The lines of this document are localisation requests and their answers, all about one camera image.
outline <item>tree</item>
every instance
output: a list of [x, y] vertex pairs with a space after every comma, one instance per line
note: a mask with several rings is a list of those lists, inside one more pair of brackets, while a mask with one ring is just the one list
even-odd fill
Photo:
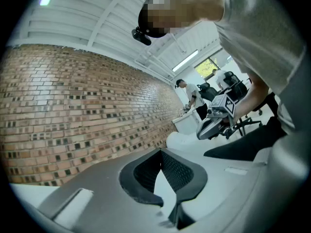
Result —
[[208, 75], [212, 74], [213, 69], [217, 69], [217, 67], [209, 59], [206, 59], [196, 68], [196, 71], [204, 79]]

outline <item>neck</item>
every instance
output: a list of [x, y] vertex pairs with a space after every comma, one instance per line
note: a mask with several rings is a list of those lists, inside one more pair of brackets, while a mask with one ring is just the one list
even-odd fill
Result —
[[191, 10], [190, 22], [219, 21], [224, 15], [224, 0], [187, 0]]

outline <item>black pants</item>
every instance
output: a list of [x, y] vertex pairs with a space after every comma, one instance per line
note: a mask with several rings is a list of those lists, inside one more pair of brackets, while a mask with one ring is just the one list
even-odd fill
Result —
[[246, 134], [237, 141], [211, 149], [204, 156], [229, 160], [253, 161], [256, 154], [272, 145], [286, 133], [276, 117], [271, 117], [267, 125]]
[[206, 103], [198, 108], [196, 108], [196, 112], [199, 114], [201, 120], [205, 119], [207, 116], [207, 105]]

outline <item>seated person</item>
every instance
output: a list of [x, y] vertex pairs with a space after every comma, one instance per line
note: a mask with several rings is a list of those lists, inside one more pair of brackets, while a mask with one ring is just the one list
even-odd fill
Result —
[[229, 87], [229, 85], [224, 81], [225, 72], [219, 69], [213, 69], [213, 74], [216, 78], [216, 84], [221, 90], [224, 90]]
[[204, 102], [203, 98], [201, 98], [201, 94], [199, 93], [199, 89], [195, 84], [186, 83], [183, 80], [177, 80], [176, 86], [180, 88], [186, 88], [186, 93], [189, 99], [189, 109], [193, 105], [196, 109], [196, 112], [199, 114], [201, 120], [206, 118], [207, 116], [207, 105]]
[[[307, 48], [290, 17], [277, 0], [147, 0], [139, 14], [140, 30], [162, 37], [195, 22], [213, 21], [221, 46], [252, 81], [237, 104], [234, 121], [260, 105], [269, 88], [282, 97]], [[278, 117], [245, 137], [209, 150], [205, 156], [253, 161], [257, 152], [271, 147], [294, 130], [282, 103]]]

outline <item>brick wall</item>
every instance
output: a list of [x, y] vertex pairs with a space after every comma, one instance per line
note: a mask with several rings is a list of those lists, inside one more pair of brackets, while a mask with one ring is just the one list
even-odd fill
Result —
[[48, 45], [1, 64], [1, 160], [13, 183], [62, 185], [99, 161], [164, 147], [182, 104], [162, 81], [108, 57]]

